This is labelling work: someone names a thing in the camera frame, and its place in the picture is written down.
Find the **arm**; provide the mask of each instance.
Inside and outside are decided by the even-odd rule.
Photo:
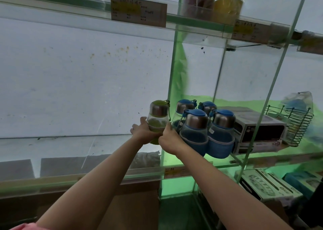
[[[67,190],[37,221],[38,227],[97,229],[138,150],[161,135],[149,131],[145,117],[132,127],[132,137]]]
[[[291,230],[279,216],[188,146],[170,124],[159,144],[188,168],[228,230]]]

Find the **right hand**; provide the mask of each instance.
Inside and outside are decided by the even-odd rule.
[[[177,156],[183,147],[188,146],[182,138],[172,129],[172,124],[167,123],[163,135],[159,137],[158,142],[167,153]]]

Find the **metal wire basket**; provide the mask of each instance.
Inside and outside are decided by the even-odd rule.
[[[287,132],[286,136],[283,138],[283,143],[288,144],[291,147],[297,147],[301,142],[307,127],[309,126],[314,114],[310,112],[311,108],[307,111],[299,110],[295,108],[281,108],[273,107],[268,105],[265,113],[266,115],[272,113],[273,116],[276,115],[276,119],[287,121]]]

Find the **left hand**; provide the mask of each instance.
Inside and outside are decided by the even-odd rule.
[[[132,138],[138,140],[142,144],[147,144],[154,138],[159,138],[162,135],[162,133],[156,133],[149,130],[146,118],[147,117],[141,117],[140,125],[133,124],[130,129]]]

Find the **stainless steel bottle cap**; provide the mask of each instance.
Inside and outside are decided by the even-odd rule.
[[[149,113],[154,117],[165,117],[168,115],[169,101],[156,100],[150,104]]]
[[[184,110],[195,109],[195,103],[188,99],[182,99],[176,104],[176,113],[183,114]]]
[[[203,110],[207,115],[209,115],[211,110],[217,109],[217,107],[213,102],[206,101],[206,102],[200,102],[199,109]]]
[[[186,115],[185,124],[193,129],[205,129],[208,123],[207,114],[200,109],[189,110]]]
[[[219,126],[222,128],[233,128],[235,122],[236,122],[236,117],[234,113],[227,109],[217,110],[217,113],[215,114],[215,117],[213,120],[213,123],[216,126]]]

